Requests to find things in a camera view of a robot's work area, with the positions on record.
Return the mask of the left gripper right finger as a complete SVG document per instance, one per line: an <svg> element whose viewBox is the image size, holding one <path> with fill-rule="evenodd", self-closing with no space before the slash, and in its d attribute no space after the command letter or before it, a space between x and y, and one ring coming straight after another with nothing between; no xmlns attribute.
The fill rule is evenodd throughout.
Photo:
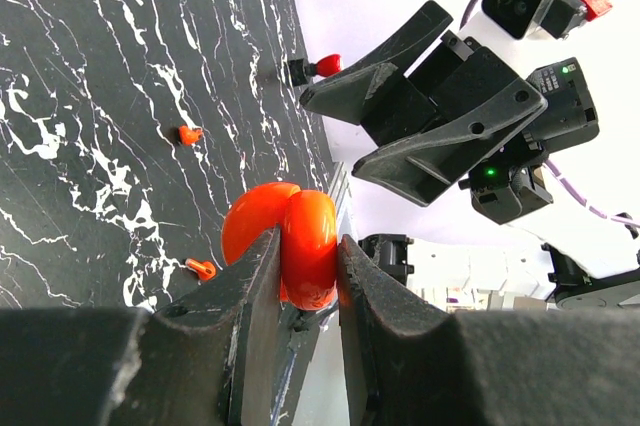
<svg viewBox="0 0 640 426"><path fill-rule="evenodd" d="M349 420L354 425L635 425L639 316L443 312L338 248Z"/></svg>

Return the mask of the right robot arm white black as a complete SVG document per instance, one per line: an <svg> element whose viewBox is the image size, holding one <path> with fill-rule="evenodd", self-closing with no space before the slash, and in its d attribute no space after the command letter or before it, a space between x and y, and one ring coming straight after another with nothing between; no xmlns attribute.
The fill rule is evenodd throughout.
<svg viewBox="0 0 640 426"><path fill-rule="evenodd" d="M637 308L639 150L610 132L585 41L450 23L428 2L302 94L350 166L358 232L414 238L419 292Z"/></svg>

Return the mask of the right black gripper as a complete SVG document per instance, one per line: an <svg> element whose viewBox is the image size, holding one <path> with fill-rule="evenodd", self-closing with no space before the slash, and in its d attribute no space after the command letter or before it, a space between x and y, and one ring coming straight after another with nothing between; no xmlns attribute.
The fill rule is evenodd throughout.
<svg viewBox="0 0 640 426"><path fill-rule="evenodd" d="M429 0L378 47L299 98L306 111L362 122L376 145L389 144L358 160L352 175L419 207L547 109L544 97L492 50L451 31L405 77L452 22Z"/></svg>

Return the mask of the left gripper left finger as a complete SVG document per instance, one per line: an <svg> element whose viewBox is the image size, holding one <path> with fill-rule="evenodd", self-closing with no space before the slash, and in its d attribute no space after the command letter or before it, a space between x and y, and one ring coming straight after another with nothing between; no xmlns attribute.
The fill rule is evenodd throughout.
<svg viewBox="0 0 640 426"><path fill-rule="evenodd" d="M279 322L280 232L150 313L1 313L5 425L267 425Z"/></svg>

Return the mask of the red earbud charging case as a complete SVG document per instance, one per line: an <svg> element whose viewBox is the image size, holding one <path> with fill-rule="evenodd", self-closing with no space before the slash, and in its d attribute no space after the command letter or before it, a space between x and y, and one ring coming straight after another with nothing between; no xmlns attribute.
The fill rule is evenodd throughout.
<svg viewBox="0 0 640 426"><path fill-rule="evenodd" d="M256 186L235 201L222 226L225 262L235 263L264 231L281 230L280 299L319 311L336 297L337 219L331 197L289 182Z"/></svg>

